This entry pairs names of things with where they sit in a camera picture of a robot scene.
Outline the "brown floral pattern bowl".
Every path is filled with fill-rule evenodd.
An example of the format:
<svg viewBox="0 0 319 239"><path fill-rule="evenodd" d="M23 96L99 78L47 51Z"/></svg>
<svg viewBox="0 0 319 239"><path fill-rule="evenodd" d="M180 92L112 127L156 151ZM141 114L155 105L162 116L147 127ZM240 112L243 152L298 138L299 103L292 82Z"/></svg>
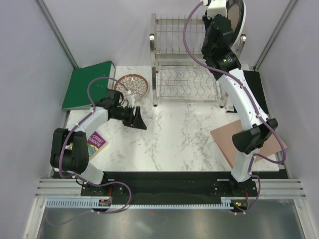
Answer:
<svg viewBox="0 0 319 239"><path fill-rule="evenodd" d="M122 76L118 82L115 83L114 89L121 92L126 98L128 95L137 95L138 99L143 98L149 85L147 80L138 74L127 74Z"/></svg>

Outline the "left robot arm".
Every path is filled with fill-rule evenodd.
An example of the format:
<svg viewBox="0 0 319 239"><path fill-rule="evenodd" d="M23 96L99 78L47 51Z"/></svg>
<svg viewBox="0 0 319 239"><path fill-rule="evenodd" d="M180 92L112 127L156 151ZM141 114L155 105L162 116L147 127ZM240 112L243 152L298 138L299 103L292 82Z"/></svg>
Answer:
<svg viewBox="0 0 319 239"><path fill-rule="evenodd" d="M121 121L126 127L146 130L141 107L122 106L124 95L109 90L104 98L93 102L89 113L70 128L57 128L53 133L50 164L58 169L59 176L79 178L92 185L99 196L109 192L104 172L89 162L88 139L104 123L111 119Z"/></svg>

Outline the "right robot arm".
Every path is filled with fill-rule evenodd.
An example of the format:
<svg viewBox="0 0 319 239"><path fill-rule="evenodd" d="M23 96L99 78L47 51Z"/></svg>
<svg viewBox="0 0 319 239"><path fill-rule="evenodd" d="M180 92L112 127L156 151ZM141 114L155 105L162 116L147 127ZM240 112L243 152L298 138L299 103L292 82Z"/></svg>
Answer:
<svg viewBox="0 0 319 239"><path fill-rule="evenodd" d="M278 126L276 119L270 119L260 108L252 94L241 64L231 50L234 43L234 30L231 21L217 15L202 17L205 37L201 53L210 72L229 95L242 124L242 131L232 135L237 149L236 162L231 174L234 180L228 183L228 190L234 196L246 191L245 181L250 178L251 158L271 136L271 130Z"/></svg>

